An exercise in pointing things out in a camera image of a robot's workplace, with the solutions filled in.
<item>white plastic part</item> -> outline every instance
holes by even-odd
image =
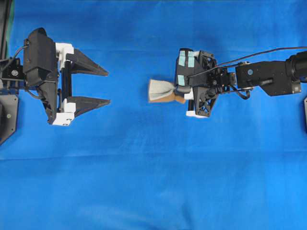
[[[199,51],[194,51],[194,57],[198,57],[199,54],[200,54]]]
[[[54,126],[69,126],[75,119],[76,103],[68,103],[65,98],[62,102],[62,112],[57,113],[57,117],[52,123]]]
[[[184,94],[185,100],[194,100],[194,94],[193,94],[193,88],[191,88],[191,91],[189,93]],[[199,116],[195,114],[195,110],[190,110],[186,112],[186,116],[193,116],[196,118],[207,118],[206,116]]]
[[[187,115],[187,116],[193,116],[193,117],[196,117],[196,118],[208,118],[208,117],[206,117],[206,116],[199,116],[199,115],[196,115],[196,114],[195,114],[195,110],[187,111],[187,112],[186,112],[186,115]]]
[[[65,66],[66,54],[74,54],[74,48],[69,43],[56,43],[56,50],[59,54],[59,69]]]
[[[194,100],[194,94],[193,94],[193,88],[191,88],[191,91],[189,93],[184,94],[185,100]]]

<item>blue tape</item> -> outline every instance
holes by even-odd
[[[178,75],[178,85],[184,86],[184,76],[183,75]]]
[[[185,66],[185,62],[186,62],[186,52],[184,50],[181,50],[179,53],[178,64],[181,66]]]
[[[189,60],[188,60],[188,67],[192,67],[192,68],[193,68],[193,67],[194,67],[194,61],[195,61],[194,52],[189,51],[188,57],[189,57]]]

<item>black mounting plate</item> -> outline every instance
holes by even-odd
[[[0,95],[2,118],[0,124],[0,145],[16,131],[18,97],[16,95]]]

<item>folded cloth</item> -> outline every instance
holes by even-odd
[[[149,102],[171,102],[176,100],[179,103],[184,104],[183,97],[175,95],[175,86],[165,80],[150,80],[148,97]]]

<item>wrinkled fabric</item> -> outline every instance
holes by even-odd
[[[10,54],[44,27],[110,73],[74,75],[73,95],[112,102],[59,127],[20,92],[18,130],[0,147],[0,229],[306,229],[305,85],[221,95],[209,119],[147,95],[149,79],[173,82],[181,47],[221,63],[307,46],[306,9],[304,0],[17,0]]]
[[[171,95],[175,90],[174,84],[165,80],[149,80],[148,99],[158,100]]]

